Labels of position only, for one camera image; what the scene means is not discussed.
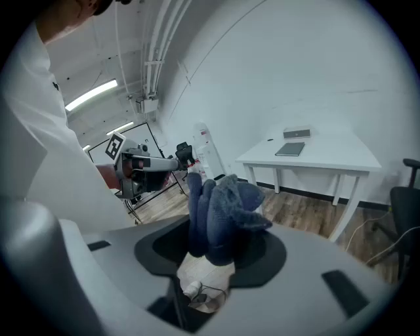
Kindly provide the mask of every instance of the white table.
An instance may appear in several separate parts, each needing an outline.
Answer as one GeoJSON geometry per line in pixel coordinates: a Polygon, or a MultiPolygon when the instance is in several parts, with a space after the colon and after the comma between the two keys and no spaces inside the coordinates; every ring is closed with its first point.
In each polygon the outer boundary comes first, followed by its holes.
{"type": "Polygon", "coordinates": [[[321,169],[337,175],[333,199],[333,205],[337,205],[345,175],[356,177],[346,209],[329,237],[335,242],[359,204],[369,173],[381,170],[381,165],[369,148],[352,133],[318,134],[312,138],[299,139],[305,142],[300,156],[276,156],[275,153],[285,144],[285,140],[283,137],[267,140],[264,139],[236,159],[236,162],[243,164],[250,183],[257,184],[254,167],[270,168],[274,177],[274,189],[278,193],[281,183],[278,169],[321,169]]]}

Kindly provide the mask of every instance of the blue towel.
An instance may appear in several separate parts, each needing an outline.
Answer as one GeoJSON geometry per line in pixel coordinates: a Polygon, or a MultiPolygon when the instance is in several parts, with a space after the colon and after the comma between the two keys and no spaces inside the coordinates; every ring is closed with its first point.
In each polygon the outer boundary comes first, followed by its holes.
{"type": "Polygon", "coordinates": [[[272,223],[254,213],[264,200],[257,186],[238,182],[236,175],[224,177],[216,186],[207,180],[201,185],[197,173],[188,174],[190,187],[190,253],[195,257],[205,254],[215,265],[232,262],[233,243],[240,230],[258,231],[272,223]]]}

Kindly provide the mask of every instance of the notebook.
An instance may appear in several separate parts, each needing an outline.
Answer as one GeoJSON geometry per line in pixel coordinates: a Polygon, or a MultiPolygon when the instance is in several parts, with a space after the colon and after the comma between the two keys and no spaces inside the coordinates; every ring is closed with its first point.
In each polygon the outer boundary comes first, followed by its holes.
{"type": "Polygon", "coordinates": [[[304,142],[288,142],[276,153],[277,156],[299,156],[305,147],[304,142]]]}

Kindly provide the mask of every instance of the ceiling light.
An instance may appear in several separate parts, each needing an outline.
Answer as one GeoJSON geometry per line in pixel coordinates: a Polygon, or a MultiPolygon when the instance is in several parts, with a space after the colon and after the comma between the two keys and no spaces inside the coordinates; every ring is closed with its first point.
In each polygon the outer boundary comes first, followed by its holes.
{"type": "Polygon", "coordinates": [[[115,79],[102,84],[101,86],[95,87],[94,89],[86,92],[85,94],[81,95],[79,98],[73,100],[70,104],[66,106],[68,111],[73,110],[74,108],[78,107],[80,104],[84,103],[86,100],[91,99],[92,97],[103,93],[106,90],[112,89],[113,87],[118,86],[117,81],[115,79]]]}
{"type": "Polygon", "coordinates": [[[119,131],[120,129],[124,129],[124,128],[126,128],[126,127],[128,127],[128,126],[132,125],[133,123],[134,123],[133,121],[132,121],[132,122],[130,122],[130,123],[126,123],[125,125],[122,125],[122,126],[118,127],[117,129],[113,129],[112,131],[110,131],[110,132],[106,133],[106,135],[111,135],[112,133],[114,133],[114,132],[116,132],[116,131],[119,131]]]}

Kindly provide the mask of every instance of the table leg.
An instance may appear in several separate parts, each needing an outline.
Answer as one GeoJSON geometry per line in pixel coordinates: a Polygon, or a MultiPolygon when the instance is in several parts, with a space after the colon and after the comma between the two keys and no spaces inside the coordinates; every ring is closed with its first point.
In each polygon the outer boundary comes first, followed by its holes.
{"type": "Polygon", "coordinates": [[[274,191],[276,194],[280,193],[280,183],[279,183],[279,171],[276,168],[273,168],[273,178],[274,178],[274,191]]]}
{"type": "Polygon", "coordinates": [[[333,205],[337,205],[339,202],[341,190],[343,189],[344,178],[344,174],[337,175],[337,185],[335,186],[333,205]]]}
{"type": "MultiPolygon", "coordinates": [[[[254,168],[250,165],[243,165],[243,168],[245,169],[245,174],[247,175],[247,180],[249,183],[257,185],[257,180],[255,179],[255,173],[254,168]]],[[[255,212],[262,214],[263,213],[263,207],[259,206],[255,212]]]]}
{"type": "Polygon", "coordinates": [[[329,237],[329,240],[331,240],[332,242],[335,242],[337,240],[337,238],[346,228],[348,222],[350,222],[350,219],[352,218],[353,213],[359,204],[368,175],[369,173],[356,177],[356,181],[354,182],[353,190],[350,195],[350,199],[348,200],[346,209],[341,215],[339,222],[335,226],[333,233],[329,237]]]}

